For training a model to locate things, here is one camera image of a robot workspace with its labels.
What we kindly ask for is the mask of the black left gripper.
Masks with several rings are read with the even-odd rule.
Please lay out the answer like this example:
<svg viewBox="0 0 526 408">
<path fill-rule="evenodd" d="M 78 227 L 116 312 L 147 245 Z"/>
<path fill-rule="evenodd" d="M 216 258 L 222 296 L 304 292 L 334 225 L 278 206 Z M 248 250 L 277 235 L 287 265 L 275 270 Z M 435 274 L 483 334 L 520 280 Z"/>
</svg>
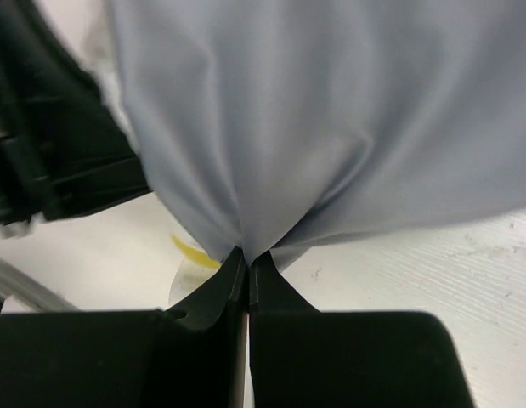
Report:
<svg viewBox="0 0 526 408">
<path fill-rule="evenodd" d="M 80 218 L 150 192 L 141 162 L 32 1 L 0 1 L 0 226 Z"/>
</svg>

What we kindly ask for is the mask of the grey pillowcase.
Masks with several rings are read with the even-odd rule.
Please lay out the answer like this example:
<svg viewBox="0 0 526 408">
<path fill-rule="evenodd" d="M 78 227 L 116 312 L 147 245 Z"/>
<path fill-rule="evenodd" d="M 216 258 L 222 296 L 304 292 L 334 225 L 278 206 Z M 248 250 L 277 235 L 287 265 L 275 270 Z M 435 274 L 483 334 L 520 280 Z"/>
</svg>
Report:
<svg viewBox="0 0 526 408">
<path fill-rule="evenodd" d="M 526 208 L 526 1 L 111 1 L 150 188 L 213 258 Z"/>
</svg>

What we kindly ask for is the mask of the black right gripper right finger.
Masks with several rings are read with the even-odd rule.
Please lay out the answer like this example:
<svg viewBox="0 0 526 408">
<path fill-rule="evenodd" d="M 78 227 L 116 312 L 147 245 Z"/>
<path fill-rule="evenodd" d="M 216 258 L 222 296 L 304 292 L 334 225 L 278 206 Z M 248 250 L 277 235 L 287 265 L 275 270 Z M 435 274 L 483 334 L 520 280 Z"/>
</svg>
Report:
<svg viewBox="0 0 526 408">
<path fill-rule="evenodd" d="M 257 407 L 472 407 L 451 336 L 409 311 L 321 312 L 264 253 L 249 272 Z"/>
</svg>

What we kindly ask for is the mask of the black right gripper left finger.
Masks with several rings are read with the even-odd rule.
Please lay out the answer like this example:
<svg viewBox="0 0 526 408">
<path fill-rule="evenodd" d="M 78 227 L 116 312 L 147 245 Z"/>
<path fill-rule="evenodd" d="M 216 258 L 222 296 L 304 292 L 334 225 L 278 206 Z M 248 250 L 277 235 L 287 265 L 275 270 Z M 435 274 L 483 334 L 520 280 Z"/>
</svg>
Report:
<svg viewBox="0 0 526 408">
<path fill-rule="evenodd" d="M 0 407 L 239 407 L 240 249 L 170 309 L 0 315 Z"/>
</svg>

